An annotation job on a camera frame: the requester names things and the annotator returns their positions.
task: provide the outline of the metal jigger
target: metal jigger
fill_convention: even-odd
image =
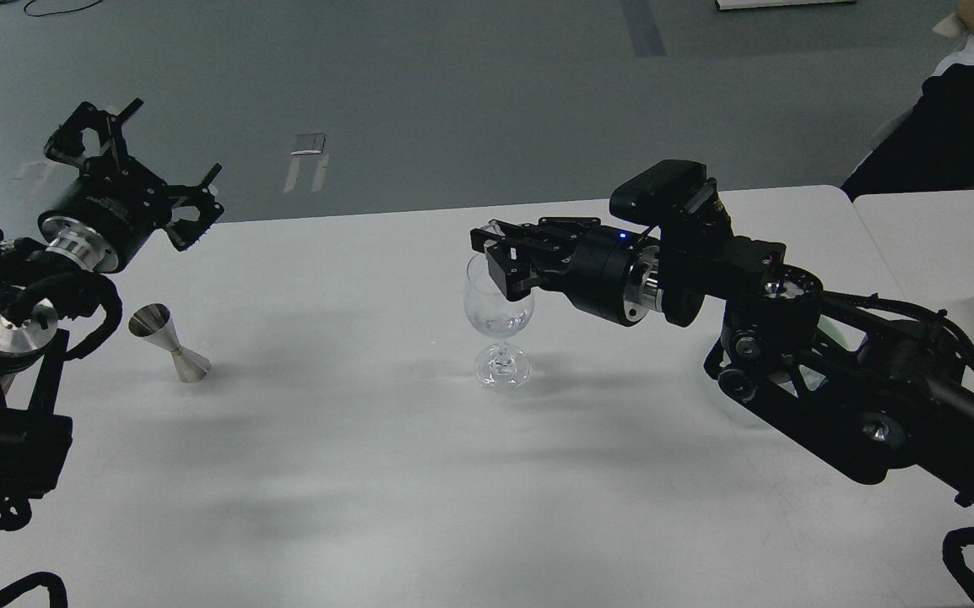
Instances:
[[[180,381],[197,382],[209,373],[209,359],[194,350],[185,349],[179,343],[176,328],[171,324],[171,311],[164,304],[148,304],[139,308],[131,315],[127,328],[131,334],[169,351]]]

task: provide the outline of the screw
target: screw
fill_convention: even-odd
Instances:
[[[743,335],[742,338],[736,339],[734,351],[743,359],[750,361],[760,358],[760,346],[757,344],[757,338],[752,335]]]
[[[750,381],[745,372],[739,369],[723,370],[716,378],[716,382],[719,384],[719,389],[727,396],[742,404],[749,403],[757,395],[757,387],[754,386],[753,381]]]
[[[866,437],[873,439],[874,442],[888,442],[889,439],[889,427],[884,422],[868,422],[862,425],[862,432],[865,432]]]

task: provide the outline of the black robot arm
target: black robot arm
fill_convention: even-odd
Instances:
[[[214,200],[214,165],[197,186],[170,185],[127,153],[123,123],[143,104],[119,115],[83,103],[48,139],[44,154],[78,168],[78,178],[39,218],[47,243],[5,240],[0,231],[0,530],[29,522],[30,502],[58,483],[71,445],[70,418],[56,415],[63,362],[93,353],[123,316],[116,286],[120,272],[153,231],[167,232],[177,250],[198,241],[224,207]],[[85,155],[83,132],[97,133],[100,149]],[[195,219],[177,218],[191,208]],[[104,309],[100,326],[68,349],[63,319]],[[1,378],[40,361],[27,409],[6,404]],[[0,591],[0,605],[43,585],[52,605],[66,605],[62,581],[49,573],[25,577]]]
[[[784,264],[781,243],[734,235],[700,163],[660,162],[615,190],[610,212],[648,230],[596,218],[494,220],[472,230],[472,248],[486,253],[507,299],[559,291],[627,327],[653,311],[686,327],[704,297],[724,300],[704,370],[727,396],[851,480],[877,484],[889,469],[919,465],[956,489],[958,503],[974,504],[974,393],[961,386],[974,347],[944,312],[825,291]],[[822,317],[865,339],[849,350],[820,327]],[[957,531],[945,543],[971,600],[974,576],[957,547],[973,542]]]

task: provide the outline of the wine glass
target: wine glass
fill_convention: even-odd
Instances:
[[[483,388],[498,392],[517,388],[528,380],[531,366],[524,351],[507,344],[506,339],[527,326],[536,300],[529,293],[520,301],[508,301],[491,280],[483,253],[473,255],[468,261],[465,279],[464,314],[468,322],[480,334],[499,341],[476,357],[476,378]]]

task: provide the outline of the glass base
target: glass base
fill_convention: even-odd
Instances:
[[[532,370],[524,350],[511,344],[491,344],[476,357],[479,385],[498,393],[524,384]]]

